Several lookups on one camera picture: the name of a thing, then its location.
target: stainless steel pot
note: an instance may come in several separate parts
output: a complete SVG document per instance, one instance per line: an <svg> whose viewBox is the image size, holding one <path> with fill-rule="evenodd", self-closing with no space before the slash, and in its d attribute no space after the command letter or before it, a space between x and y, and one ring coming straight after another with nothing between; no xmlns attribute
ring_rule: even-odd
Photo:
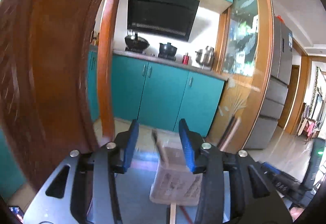
<svg viewBox="0 0 326 224"><path fill-rule="evenodd" d="M204 50L200 49L199 51L196 51L196 62L200 65L204 66L211 66L214 60L214 48L207 46Z"/></svg>

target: red object on refrigerator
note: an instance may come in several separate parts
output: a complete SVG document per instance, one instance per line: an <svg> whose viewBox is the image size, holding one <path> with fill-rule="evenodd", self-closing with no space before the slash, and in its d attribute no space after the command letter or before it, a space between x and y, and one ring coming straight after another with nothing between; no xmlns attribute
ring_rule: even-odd
<svg viewBox="0 0 326 224"><path fill-rule="evenodd" d="M189 62L189 56L187 52L182 58L182 64L188 65L188 62Z"/></svg>

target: black pot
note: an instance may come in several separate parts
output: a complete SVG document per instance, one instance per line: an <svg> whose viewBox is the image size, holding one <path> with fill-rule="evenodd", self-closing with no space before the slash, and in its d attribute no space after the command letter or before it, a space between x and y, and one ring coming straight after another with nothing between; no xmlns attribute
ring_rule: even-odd
<svg viewBox="0 0 326 224"><path fill-rule="evenodd" d="M174 56L177 53L177 48L172 46L170 42L167 44L160 43L160 54Z"/></svg>
<svg viewBox="0 0 326 224"><path fill-rule="evenodd" d="M137 33L135 33L134 36L126 36L124 41L127 47L132 49L144 50L149 46L148 41L144 38L139 37Z"/></svg>

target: countertop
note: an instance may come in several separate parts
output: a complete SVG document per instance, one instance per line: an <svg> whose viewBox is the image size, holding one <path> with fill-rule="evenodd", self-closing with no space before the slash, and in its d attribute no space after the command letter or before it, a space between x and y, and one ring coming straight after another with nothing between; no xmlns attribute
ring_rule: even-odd
<svg viewBox="0 0 326 224"><path fill-rule="evenodd" d="M190 65L185 65L185 64L178 63L178 62L175 62L175 61L172 61L172 60L168 60L168 59L161 59L161 58L158 58L158 57L152 57L150 55L144 55L144 54L130 52L130 51L124 51L124 50L113 50L113 54L120 55L120 56L131 57L131 58L135 58L135 59L142 59L142 60L152 61L152 62L172 66L172 67L175 67L175 68L180 68L180 69L192 71L192 72L195 72L195 73L201 73L201 74L211 76L211 77L214 77L216 79L223 80L223 81L228 80L227 77L222 76L220 74L217 74L216 72L202 70L201 68L193 67L193 66L190 66Z"/></svg>

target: ceiling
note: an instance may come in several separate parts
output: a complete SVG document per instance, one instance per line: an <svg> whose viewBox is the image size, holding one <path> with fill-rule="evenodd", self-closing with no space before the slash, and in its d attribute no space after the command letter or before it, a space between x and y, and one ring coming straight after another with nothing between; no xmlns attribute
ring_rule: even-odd
<svg viewBox="0 0 326 224"><path fill-rule="evenodd" d="M272 0L294 38L309 55L326 56L326 11L320 0Z"/></svg>

